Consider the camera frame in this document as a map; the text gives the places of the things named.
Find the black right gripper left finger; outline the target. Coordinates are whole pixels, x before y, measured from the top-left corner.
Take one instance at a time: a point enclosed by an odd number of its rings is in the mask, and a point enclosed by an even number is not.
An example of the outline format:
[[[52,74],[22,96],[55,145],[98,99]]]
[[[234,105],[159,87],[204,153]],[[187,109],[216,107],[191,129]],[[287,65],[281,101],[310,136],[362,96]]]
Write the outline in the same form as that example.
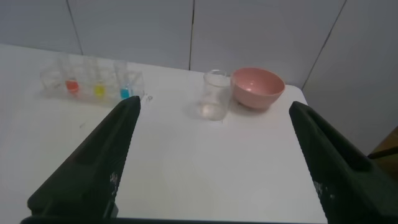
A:
[[[89,223],[113,218],[140,110],[138,96],[120,101],[29,197],[32,215],[23,223]]]

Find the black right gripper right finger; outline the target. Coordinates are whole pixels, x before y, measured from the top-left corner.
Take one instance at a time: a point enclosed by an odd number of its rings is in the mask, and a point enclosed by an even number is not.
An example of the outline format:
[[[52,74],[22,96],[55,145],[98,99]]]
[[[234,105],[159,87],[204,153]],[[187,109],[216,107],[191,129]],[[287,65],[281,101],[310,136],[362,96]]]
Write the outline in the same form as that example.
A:
[[[397,223],[397,182],[311,107],[289,115],[328,223]]]

